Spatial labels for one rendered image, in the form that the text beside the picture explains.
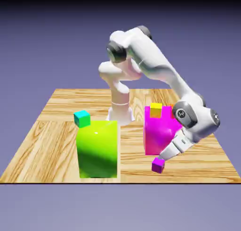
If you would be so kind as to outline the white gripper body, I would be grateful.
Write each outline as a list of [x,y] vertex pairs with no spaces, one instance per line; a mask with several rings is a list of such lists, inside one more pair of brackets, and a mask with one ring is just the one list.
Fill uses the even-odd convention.
[[179,149],[175,146],[173,142],[171,142],[158,156],[158,159],[161,160],[169,160],[177,155],[179,155],[181,152]]

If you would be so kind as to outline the small purple cube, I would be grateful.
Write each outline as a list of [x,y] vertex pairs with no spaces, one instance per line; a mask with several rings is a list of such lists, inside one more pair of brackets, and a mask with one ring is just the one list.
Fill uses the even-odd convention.
[[156,157],[152,161],[152,171],[153,172],[162,173],[164,167],[165,167],[165,160],[164,159],[159,159],[158,157]]

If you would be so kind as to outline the small yellow cube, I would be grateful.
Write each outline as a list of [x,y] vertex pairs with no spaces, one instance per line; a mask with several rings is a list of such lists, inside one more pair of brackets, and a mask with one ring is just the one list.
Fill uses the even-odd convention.
[[161,118],[162,104],[151,103],[150,104],[150,118]]

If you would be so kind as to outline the small cyan cube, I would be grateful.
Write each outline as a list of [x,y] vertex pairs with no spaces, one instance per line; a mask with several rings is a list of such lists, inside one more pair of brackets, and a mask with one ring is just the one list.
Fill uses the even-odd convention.
[[90,114],[87,111],[82,110],[79,112],[75,112],[73,116],[74,122],[77,127],[83,128],[90,125]]

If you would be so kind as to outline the large magenta box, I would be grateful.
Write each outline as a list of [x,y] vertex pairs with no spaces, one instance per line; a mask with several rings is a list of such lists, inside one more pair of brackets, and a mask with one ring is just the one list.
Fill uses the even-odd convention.
[[146,155],[159,155],[174,138],[182,125],[172,116],[172,108],[163,106],[160,118],[150,117],[150,107],[145,107],[143,142]]

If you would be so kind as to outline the large green box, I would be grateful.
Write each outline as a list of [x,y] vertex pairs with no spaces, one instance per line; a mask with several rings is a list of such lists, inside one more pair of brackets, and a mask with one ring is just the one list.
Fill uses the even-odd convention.
[[116,178],[118,165],[117,121],[91,121],[76,136],[80,178]]

